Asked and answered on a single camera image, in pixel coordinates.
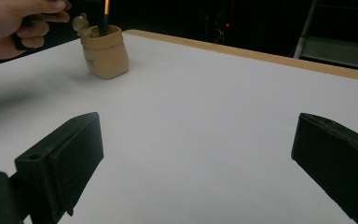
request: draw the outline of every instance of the brown cup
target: brown cup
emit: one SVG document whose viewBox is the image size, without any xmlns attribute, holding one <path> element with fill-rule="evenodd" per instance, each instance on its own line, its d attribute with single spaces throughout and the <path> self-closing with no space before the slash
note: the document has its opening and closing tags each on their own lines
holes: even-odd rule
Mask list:
<svg viewBox="0 0 358 224">
<path fill-rule="evenodd" d="M 90 35 L 81 35 L 83 54 L 91 73 L 103 79 L 117 77 L 129 70 L 129 57 L 121 29 L 109 25 L 107 35 L 100 36 L 97 26 L 90 27 Z"/>
</svg>

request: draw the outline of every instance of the wooden table edge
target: wooden table edge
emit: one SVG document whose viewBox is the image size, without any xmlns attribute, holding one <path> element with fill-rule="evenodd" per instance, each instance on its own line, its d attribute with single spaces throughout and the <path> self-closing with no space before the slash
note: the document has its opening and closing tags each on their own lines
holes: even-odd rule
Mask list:
<svg viewBox="0 0 358 224">
<path fill-rule="evenodd" d="M 292 67 L 307 69 L 311 71 L 321 72 L 321 73 L 340 76 L 340 77 L 349 77 L 353 79 L 358 79 L 358 70 L 351 69 L 351 68 L 334 66 L 324 63 L 314 63 L 314 62 L 309 62 L 309 61 L 304 61 L 304 60 L 299 60 L 289 57 L 283 57 L 279 55 L 252 51 L 248 49 L 238 49 L 238 48 L 218 45 L 214 43 L 202 42 L 199 40 L 187 39 L 187 38 L 182 38 L 173 35 L 162 35 L 162 34 L 142 31 L 142 30 L 127 30 L 124 31 L 123 33 L 127 35 L 137 35 L 137 36 L 161 40 L 169 43 L 180 44 L 197 49 L 207 49 L 215 52 L 240 56 L 244 58 L 256 59 L 259 61 L 264 61 L 269 63 L 288 65 Z"/>
</svg>

